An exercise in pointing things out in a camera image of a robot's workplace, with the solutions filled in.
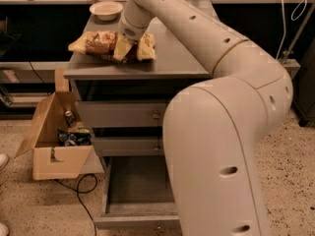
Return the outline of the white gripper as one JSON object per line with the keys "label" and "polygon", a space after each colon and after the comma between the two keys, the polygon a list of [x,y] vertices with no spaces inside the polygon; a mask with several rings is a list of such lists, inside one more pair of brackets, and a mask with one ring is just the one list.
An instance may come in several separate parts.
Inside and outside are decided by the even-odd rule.
{"label": "white gripper", "polygon": [[117,35],[113,53],[115,61],[121,62],[127,56],[134,41],[138,41],[144,35],[154,17],[133,0],[127,0],[118,23],[118,29],[122,34]]}

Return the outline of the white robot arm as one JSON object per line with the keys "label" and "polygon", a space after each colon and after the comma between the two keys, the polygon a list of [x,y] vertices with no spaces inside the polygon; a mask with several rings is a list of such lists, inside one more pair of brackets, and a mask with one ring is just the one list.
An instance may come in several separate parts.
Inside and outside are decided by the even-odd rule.
{"label": "white robot arm", "polygon": [[254,149],[292,102],[286,69],[244,35],[183,0],[128,0],[136,40],[158,18],[210,74],[163,117],[163,147],[183,236],[271,236]]}

